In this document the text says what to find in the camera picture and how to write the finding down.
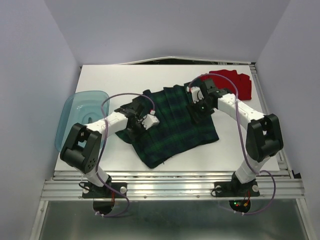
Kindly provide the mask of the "green plaid skirt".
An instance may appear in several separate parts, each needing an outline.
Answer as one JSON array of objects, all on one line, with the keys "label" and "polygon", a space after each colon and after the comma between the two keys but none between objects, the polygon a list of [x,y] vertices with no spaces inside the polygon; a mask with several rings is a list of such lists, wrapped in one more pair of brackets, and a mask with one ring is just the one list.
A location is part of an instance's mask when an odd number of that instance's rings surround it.
[{"label": "green plaid skirt", "polygon": [[143,91],[143,96],[138,96],[135,100],[145,107],[144,115],[154,102],[159,124],[135,140],[130,139],[125,130],[116,135],[125,143],[131,144],[140,160],[150,169],[177,154],[219,140],[210,116],[199,124],[193,123],[186,108],[192,98],[187,94],[185,86],[174,85],[158,92],[147,89]]}]

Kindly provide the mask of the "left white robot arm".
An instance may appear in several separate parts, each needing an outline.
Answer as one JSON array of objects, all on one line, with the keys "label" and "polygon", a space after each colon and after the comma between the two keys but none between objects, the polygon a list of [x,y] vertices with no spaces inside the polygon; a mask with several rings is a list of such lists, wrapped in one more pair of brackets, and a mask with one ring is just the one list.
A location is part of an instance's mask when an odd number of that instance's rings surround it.
[{"label": "left white robot arm", "polygon": [[66,137],[60,159],[87,177],[100,197],[108,196],[111,184],[107,182],[109,175],[99,167],[100,154],[111,135],[124,130],[138,135],[149,129],[152,125],[146,120],[153,117],[156,111],[154,104],[143,113],[146,109],[134,99],[100,120],[88,124],[75,123]]}]

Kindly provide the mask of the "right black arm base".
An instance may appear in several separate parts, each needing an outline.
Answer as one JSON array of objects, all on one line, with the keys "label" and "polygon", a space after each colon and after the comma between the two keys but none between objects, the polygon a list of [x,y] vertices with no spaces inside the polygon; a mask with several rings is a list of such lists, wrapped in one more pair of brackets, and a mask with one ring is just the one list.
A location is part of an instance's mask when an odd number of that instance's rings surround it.
[{"label": "right black arm base", "polygon": [[241,183],[233,173],[230,181],[216,181],[210,191],[212,197],[231,198],[230,208],[235,213],[247,214],[251,208],[251,197],[259,197],[260,191],[256,179]]}]

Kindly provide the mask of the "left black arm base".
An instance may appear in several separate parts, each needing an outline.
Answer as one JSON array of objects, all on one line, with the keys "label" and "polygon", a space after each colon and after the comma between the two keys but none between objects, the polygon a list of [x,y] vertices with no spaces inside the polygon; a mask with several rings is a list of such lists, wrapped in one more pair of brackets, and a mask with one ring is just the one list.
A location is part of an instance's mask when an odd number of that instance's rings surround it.
[{"label": "left black arm base", "polygon": [[124,199],[123,196],[118,195],[106,186],[98,187],[88,181],[81,181],[78,186],[82,190],[81,198],[93,200],[93,210],[96,215],[101,217],[113,215],[112,210],[116,205],[117,197]]}]

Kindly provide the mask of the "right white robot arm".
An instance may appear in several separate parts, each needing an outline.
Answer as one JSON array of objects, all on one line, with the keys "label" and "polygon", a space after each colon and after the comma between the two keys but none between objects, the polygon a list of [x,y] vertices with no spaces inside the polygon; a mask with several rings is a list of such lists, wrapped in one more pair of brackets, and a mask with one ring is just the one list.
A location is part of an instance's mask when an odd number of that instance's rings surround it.
[{"label": "right white robot arm", "polygon": [[195,123],[219,110],[236,121],[239,131],[246,130],[246,136],[239,137],[244,160],[229,182],[215,182],[216,197],[240,197],[246,192],[259,196],[256,176],[284,147],[279,118],[254,110],[238,98],[237,92],[218,88],[212,79],[199,86],[190,82],[186,91],[191,95],[186,108]]}]

